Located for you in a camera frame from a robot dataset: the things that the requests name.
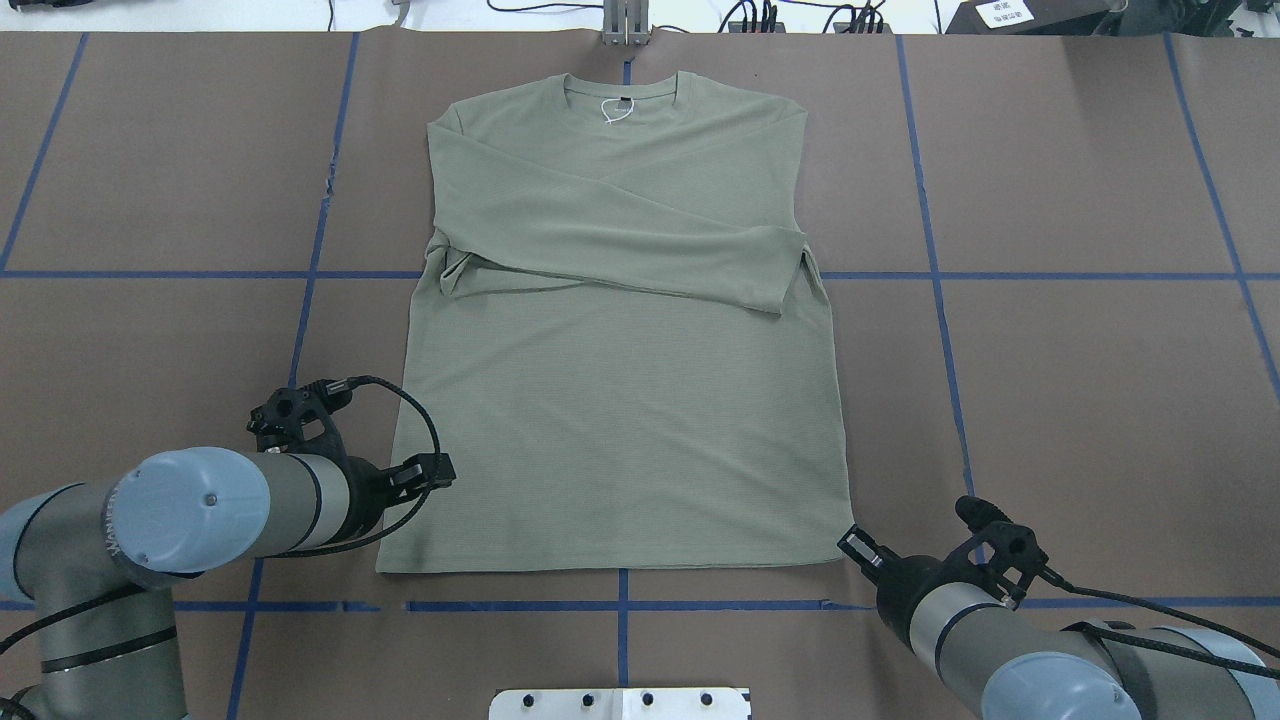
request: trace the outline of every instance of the white string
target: white string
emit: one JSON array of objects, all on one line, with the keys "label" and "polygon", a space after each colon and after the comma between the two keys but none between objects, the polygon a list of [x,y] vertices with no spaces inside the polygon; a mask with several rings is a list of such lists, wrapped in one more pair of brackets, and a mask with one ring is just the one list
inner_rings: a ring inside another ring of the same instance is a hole
[{"label": "white string", "polygon": [[609,102],[620,102],[621,104],[622,99],[621,97],[605,97],[604,100],[600,101],[600,114],[604,115],[604,124],[607,124],[607,126],[612,126],[613,123],[616,123],[618,120],[625,120],[625,119],[627,119],[627,118],[631,117],[631,113],[636,111],[636,101],[635,100],[630,100],[631,106],[627,108],[626,113],[623,113],[622,115],[620,115],[617,118],[611,118],[608,110],[604,109],[604,106],[608,105]]}]

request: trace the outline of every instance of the label sticker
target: label sticker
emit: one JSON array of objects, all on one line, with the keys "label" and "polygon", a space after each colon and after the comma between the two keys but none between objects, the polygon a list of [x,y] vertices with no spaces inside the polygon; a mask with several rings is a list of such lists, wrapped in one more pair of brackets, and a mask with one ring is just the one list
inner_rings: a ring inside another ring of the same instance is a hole
[{"label": "label sticker", "polygon": [[992,29],[1036,19],[1036,15],[1027,9],[1027,3],[1023,0],[998,0],[996,3],[984,3],[982,5],[975,5],[974,9],[978,10],[979,15],[982,15],[982,22],[987,23],[987,27]]}]

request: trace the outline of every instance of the black strap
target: black strap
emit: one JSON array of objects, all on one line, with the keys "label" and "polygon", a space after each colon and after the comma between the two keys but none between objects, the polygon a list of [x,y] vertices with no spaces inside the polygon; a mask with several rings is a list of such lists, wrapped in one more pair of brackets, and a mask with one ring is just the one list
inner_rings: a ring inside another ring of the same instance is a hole
[{"label": "black strap", "polygon": [[[1083,623],[1062,628],[1062,632],[1079,632],[1082,628],[1087,626],[1125,630],[1133,629],[1133,625],[1124,623],[1116,623],[1115,625],[1116,626],[1112,626],[1111,623],[1100,623],[1097,620],[1085,620]],[[1138,651],[1130,646],[1096,638],[1088,633],[1082,634],[1089,638],[1089,641],[1093,642],[1098,650],[1111,659],[1111,664],[1115,665],[1116,674],[1120,675],[1120,684],[1124,685],[1124,691],[1129,693],[1130,698],[1133,698],[1133,703],[1138,706],[1138,715],[1142,716],[1142,720],[1157,720],[1160,715],[1156,706],[1156,688],[1151,684],[1151,674],[1147,673],[1147,666],[1143,664],[1142,659],[1138,657]]]},{"label": "black strap", "polygon": [[59,673],[61,670],[70,670],[73,667],[92,665],[95,662],[101,662],[104,660],[119,657],[128,652],[137,652],[140,650],[146,650],[148,647],[157,646],[163,642],[172,641],[175,637],[178,637],[178,628],[169,625],[164,630],[151,633],[150,635],[142,635],[141,638],[133,638],[132,641],[125,641],[123,643],[115,643],[113,646],[101,647],[99,650],[81,652],[79,655],[69,655],[67,657],[59,657],[58,660],[46,660],[40,664],[40,671]]}]

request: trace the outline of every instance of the clothing tag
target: clothing tag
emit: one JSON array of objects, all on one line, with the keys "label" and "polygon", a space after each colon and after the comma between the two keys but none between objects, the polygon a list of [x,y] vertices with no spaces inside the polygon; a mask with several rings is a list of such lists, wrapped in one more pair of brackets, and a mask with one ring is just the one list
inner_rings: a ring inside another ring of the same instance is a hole
[{"label": "clothing tag", "polygon": [[[621,110],[622,104],[626,102],[627,110],[617,117],[609,115],[609,111],[604,108],[609,102],[616,104],[616,110]],[[636,111],[636,101],[630,97],[605,97],[604,100],[600,101],[600,114],[604,115],[604,124],[607,126],[612,126],[618,120],[625,120],[631,117],[631,113],[635,111]]]},{"label": "clothing tag", "polygon": [[987,23],[989,28],[1015,26],[1036,19],[1023,0],[998,0],[997,3],[975,5],[974,10],[978,10],[982,22]]}]

